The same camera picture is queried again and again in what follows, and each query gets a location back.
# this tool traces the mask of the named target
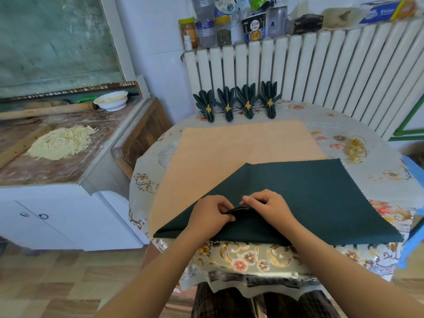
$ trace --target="white radiator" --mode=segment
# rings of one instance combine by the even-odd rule
[[[423,19],[184,53],[192,93],[278,82],[282,99],[328,107],[389,139],[424,89]]]

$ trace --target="dark green napkin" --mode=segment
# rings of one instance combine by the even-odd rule
[[[399,231],[371,206],[339,159],[244,164],[206,195],[224,195],[238,206],[243,195],[269,189],[281,194],[296,219],[330,245],[403,241]],[[176,238],[187,226],[195,203],[153,237]],[[212,240],[291,243],[257,212],[235,213]]]

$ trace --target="pants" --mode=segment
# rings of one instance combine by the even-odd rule
[[[290,318],[340,318],[337,310],[320,290],[300,296],[299,301],[288,295],[265,293],[259,296],[259,306],[268,316]],[[254,318],[251,301],[236,288],[213,293],[206,282],[197,286],[192,318]]]

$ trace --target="peach placemat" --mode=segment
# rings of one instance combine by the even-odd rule
[[[245,163],[319,159],[326,155],[299,120],[185,128],[150,210],[149,237]]]

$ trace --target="blue chair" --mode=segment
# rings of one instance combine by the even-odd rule
[[[415,164],[408,156],[402,157],[409,172],[413,177],[424,187],[424,170]],[[424,215],[424,208],[417,210],[416,214]],[[408,256],[414,251],[414,249],[424,240],[424,218],[422,218],[409,233],[408,240],[405,242],[405,246],[402,250],[401,258],[398,263],[398,267],[405,269],[407,267]]]

